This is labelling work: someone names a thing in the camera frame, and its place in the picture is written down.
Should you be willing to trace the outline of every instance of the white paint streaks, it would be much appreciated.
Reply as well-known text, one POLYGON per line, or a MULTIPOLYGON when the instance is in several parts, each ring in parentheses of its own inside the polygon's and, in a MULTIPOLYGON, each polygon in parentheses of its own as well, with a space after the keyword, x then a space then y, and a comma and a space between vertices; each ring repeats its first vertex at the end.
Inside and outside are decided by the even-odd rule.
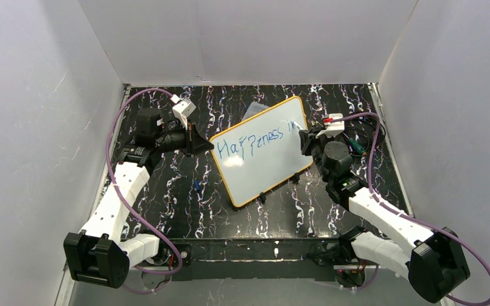
POLYGON ((80 147, 78 147, 76 149, 76 153, 74 153, 74 156, 72 156, 72 160, 74 160, 76 158, 76 155, 78 155, 78 151, 80 150, 80 147))
POLYGON ((85 125, 84 127, 84 131, 87 129, 87 127, 91 124, 91 119, 93 118, 93 116, 91 116, 91 118, 89 118, 89 121, 87 122, 87 125, 85 125))
POLYGON ((56 91, 57 91, 57 89, 59 88, 59 86, 61 86, 61 83, 63 82, 64 78, 66 77, 66 73, 67 73, 67 72, 68 72, 68 70, 64 72, 63 77, 61 78, 61 80, 60 80, 60 81, 59 81, 59 83, 57 84, 56 88, 54 89, 54 92, 56 92, 56 91))

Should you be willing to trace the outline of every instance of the white enclosure panel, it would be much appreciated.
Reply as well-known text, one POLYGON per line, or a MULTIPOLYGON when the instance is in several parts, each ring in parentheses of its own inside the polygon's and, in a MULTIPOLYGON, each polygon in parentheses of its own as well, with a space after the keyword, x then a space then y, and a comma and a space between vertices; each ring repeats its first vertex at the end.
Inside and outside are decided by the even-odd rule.
POLYGON ((307 129, 307 122, 301 98, 294 96, 209 140, 234 206, 247 204, 313 163, 299 149, 300 129, 307 129))
MULTIPOLYGON (((490 1, 419 1, 380 94, 415 215, 448 226, 490 264, 490 1)), ((484 269, 454 293, 490 295, 484 269)))
POLYGON ((196 0, 79 0, 123 83, 203 84, 196 0))
POLYGON ((198 2, 204 80, 377 82, 414 0, 198 2))
POLYGON ((0 0, 0 305, 53 305, 123 87, 77 1, 0 0))
POLYGON ((416 0, 80 0, 124 83, 376 82, 416 0))

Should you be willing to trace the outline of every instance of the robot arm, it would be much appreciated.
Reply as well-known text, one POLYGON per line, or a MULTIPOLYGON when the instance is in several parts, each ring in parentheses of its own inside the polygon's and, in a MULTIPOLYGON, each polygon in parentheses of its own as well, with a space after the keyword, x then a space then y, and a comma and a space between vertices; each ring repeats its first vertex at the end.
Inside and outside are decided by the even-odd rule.
MULTIPOLYGON (((135 202, 163 153, 181 150, 186 156, 193 156, 213 149, 187 119, 195 109, 194 104, 176 95, 171 100, 178 120, 164 122, 158 109, 140 109, 133 142, 117 158, 117 185, 129 203, 135 202)), ((110 186, 80 232, 68 233, 64 240, 72 279, 119 288, 130 268, 159 253, 160 240, 155 235, 138 234, 121 241, 128 214, 129 210, 110 186)))
MULTIPOLYGON (((351 172, 353 159, 347 145, 335 141, 344 124, 332 123, 331 119, 339 118, 341 114, 330 114, 322 126, 300 131, 302 154, 313 156, 322 180, 327 183, 326 191, 335 203, 369 221, 390 240, 356 227, 340 236, 336 244, 326 245, 323 253, 331 254, 331 258, 324 256, 323 260, 334 264, 348 264, 356 259, 373 261, 403 276, 425 300, 440 301, 470 276, 461 246, 380 206, 366 183, 351 172)), ((447 228, 444 230, 455 235, 447 228)))

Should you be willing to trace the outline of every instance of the enclosure floor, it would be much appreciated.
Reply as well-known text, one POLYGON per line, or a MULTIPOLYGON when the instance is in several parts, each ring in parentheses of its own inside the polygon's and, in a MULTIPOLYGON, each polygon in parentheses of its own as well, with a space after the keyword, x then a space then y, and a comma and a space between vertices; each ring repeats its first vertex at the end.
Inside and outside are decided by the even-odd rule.
MULTIPOLYGON (((142 89, 132 88, 130 95, 142 89)), ((190 120, 196 122, 199 133, 207 139, 239 123, 254 101, 272 106, 291 96, 300 96, 309 126, 320 122, 329 113, 375 112, 366 84, 190 86, 167 87, 166 90, 196 104, 197 110, 190 120)), ((130 138, 139 108, 157 107, 165 120, 171 120, 172 105, 159 93, 144 94, 132 102, 124 113, 114 155, 130 138)), ((373 185, 378 192, 395 206, 406 210, 385 145, 377 150, 374 167, 373 185)), ((366 179, 365 158, 357 159, 353 170, 366 179)), ((135 208, 172 240, 193 245, 193 259, 275 259, 273 251, 264 252, 251 247, 262 241, 266 244, 285 241, 289 244, 288 253, 280 251, 278 259, 281 256, 299 259, 303 253, 291 251, 295 249, 292 245, 299 241, 336 238, 356 225, 376 231, 330 200, 325 183, 314 166, 301 173, 298 184, 288 181, 268 192, 265 204, 254 201, 241 210, 235 210, 209 152, 193 158, 166 153, 148 185, 140 192, 135 208), (194 180, 203 186, 200 194, 194 189, 194 180)), ((122 238, 133 237, 142 230, 145 227, 129 217, 122 238)), ((308 245, 305 243, 298 249, 303 251, 308 245)))

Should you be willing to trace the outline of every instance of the purple cable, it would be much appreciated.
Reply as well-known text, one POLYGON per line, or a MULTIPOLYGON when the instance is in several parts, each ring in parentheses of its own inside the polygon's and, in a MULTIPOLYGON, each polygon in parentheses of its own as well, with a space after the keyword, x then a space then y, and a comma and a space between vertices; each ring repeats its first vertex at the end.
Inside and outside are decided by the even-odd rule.
MULTIPOLYGON (((344 118, 340 118, 340 119, 334 119, 334 120, 331 120, 331 122, 350 120, 350 119, 354 119, 354 118, 358 118, 358 117, 365 117, 365 116, 373 117, 373 118, 376 119, 376 129, 375 129, 375 135, 373 137, 373 146, 371 147, 371 153, 369 155, 369 161, 367 162, 367 184, 368 184, 368 187, 369 187, 369 192, 373 195, 373 198, 375 199, 375 201, 377 201, 380 204, 381 207, 383 207, 384 209, 388 210, 392 214, 398 215, 399 212, 397 210, 394 210, 393 208, 388 207, 384 202, 381 202, 380 199, 378 198, 378 196, 376 195, 375 190, 373 190, 373 177, 371 176, 371 172, 372 172, 372 169, 373 169, 373 155, 375 154, 376 141, 378 140, 378 134, 379 134, 379 131, 380 131, 380 118, 379 118, 379 116, 377 114, 375 114, 375 113, 364 112, 364 113, 356 113, 354 115, 350 115, 348 117, 344 117, 344 118)), ((480 256, 478 254, 478 252, 476 252, 475 249, 473 249, 472 247, 470 247, 470 245, 468 245, 466 242, 462 241, 459 237, 456 237, 456 236, 448 233, 444 229, 441 229, 441 228, 439 228, 439 227, 437 227, 437 226, 435 226, 435 225, 433 225, 431 223, 428 223, 426 221, 421 221, 421 220, 418 220, 418 219, 415 219, 415 218, 411 218, 411 217, 409 217, 409 216, 407 216, 405 214, 401 214, 399 216, 401 218, 405 219, 405 220, 410 221, 410 222, 414 222, 414 223, 419 224, 421 226, 425 226, 427 228, 430 228, 432 230, 435 230, 435 231, 441 233, 442 235, 445 235, 446 237, 452 239, 453 241, 459 243, 462 247, 464 247, 465 249, 467 249, 470 252, 470 254, 472 254, 480 262, 480 264, 482 264, 482 266, 486 269, 486 272, 487 272, 487 274, 489 275, 489 278, 490 278, 490 266, 486 263, 486 261, 484 260, 484 258, 482 258, 482 256, 480 256)), ((367 283, 367 285, 369 285, 371 283, 371 281, 372 281, 372 278, 367 283)), ((487 300, 485 300, 483 302, 480 302, 480 303, 473 303, 473 302, 463 301, 463 300, 460 300, 458 298, 454 298, 451 295, 447 295, 447 298, 449 298, 450 300, 452 300, 454 302, 457 302, 457 303, 460 303, 460 304, 463 304, 463 305, 467 305, 467 306, 486 306, 486 305, 490 305, 490 297, 487 300)))
POLYGON ((165 91, 164 89, 148 88, 148 89, 144 89, 142 91, 138 91, 136 94, 132 95, 132 97, 128 98, 128 100, 123 104, 123 106, 117 112, 117 115, 115 116, 114 121, 112 122, 112 127, 110 128, 110 132, 108 133, 108 137, 106 138, 106 165, 108 166, 108 174, 110 175, 110 179, 112 180, 112 183, 114 185, 115 192, 117 193, 117 196, 119 197, 119 199, 121 199, 121 203, 123 203, 123 205, 125 205, 125 207, 130 211, 130 213, 134 216, 134 218, 138 219, 143 225, 147 226, 147 228, 149 228, 149 230, 151 230, 153 233, 155 233, 155 235, 157 237, 161 238, 162 241, 164 241, 170 247, 172 252, 174 252, 175 256, 177 257, 177 268, 175 268, 171 271, 151 271, 151 270, 143 269, 141 266, 136 266, 136 268, 142 272, 149 273, 149 274, 172 275, 174 273, 177 273, 181 269, 181 267, 183 266, 183 259, 181 258, 181 253, 177 250, 175 245, 164 234, 162 234, 158 229, 156 229, 153 225, 151 225, 151 223, 147 222, 147 220, 145 220, 140 214, 138 214, 130 206, 130 204, 127 202, 127 200, 125 199, 125 197, 121 193, 119 186, 117 185, 117 181, 115 179, 115 173, 112 169, 112 160, 110 157, 110 155, 111 155, 111 152, 110 152, 111 146, 110 145, 112 143, 112 135, 114 134, 115 127, 117 126, 117 121, 119 120, 119 116, 121 116, 123 111, 125 111, 125 108, 136 97, 138 97, 138 96, 140 96, 146 92, 151 92, 151 91, 162 92, 164 94, 167 94, 169 97, 173 96, 171 93, 169 93, 168 91, 165 91))

